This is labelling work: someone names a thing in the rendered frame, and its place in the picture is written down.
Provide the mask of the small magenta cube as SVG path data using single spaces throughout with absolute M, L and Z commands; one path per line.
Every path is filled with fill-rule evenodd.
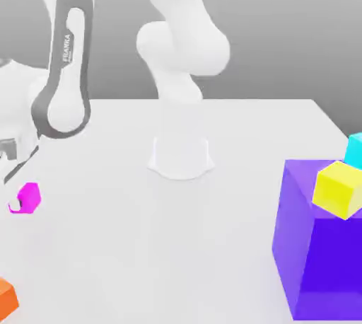
M 26 183 L 16 196 L 22 203 L 19 212 L 12 214 L 32 214 L 41 202 L 41 194 L 37 183 Z

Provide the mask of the small orange cube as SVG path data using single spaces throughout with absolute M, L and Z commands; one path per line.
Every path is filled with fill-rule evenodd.
M 0 277 L 0 322 L 19 307 L 14 286 Z

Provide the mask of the small yellow cube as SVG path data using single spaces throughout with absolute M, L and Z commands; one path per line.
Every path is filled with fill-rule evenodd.
M 362 209 L 362 170 L 335 161 L 318 172 L 313 204 L 343 220 Z

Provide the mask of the small cyan cube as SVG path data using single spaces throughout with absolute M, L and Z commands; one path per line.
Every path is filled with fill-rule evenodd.
M 362 170 L 362 132 L 349 136 L 344 162 Z

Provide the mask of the large purple box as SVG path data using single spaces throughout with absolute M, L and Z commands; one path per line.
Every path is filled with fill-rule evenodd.
M 329 164 L 284 163 L 272 252 L 294 320 L 362 320 L 362 210 L 343 220 L 312 203 Z

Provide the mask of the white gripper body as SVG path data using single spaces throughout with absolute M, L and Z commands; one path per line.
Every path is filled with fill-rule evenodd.
M 17 195 L 21 182 L 25 182 L 23 171 L 38 151 L 39 146 L 36 146 L 30 157 L 22 162 L 9 160 L 6 153 L 0 153 L 0 202 L 9 202 Z

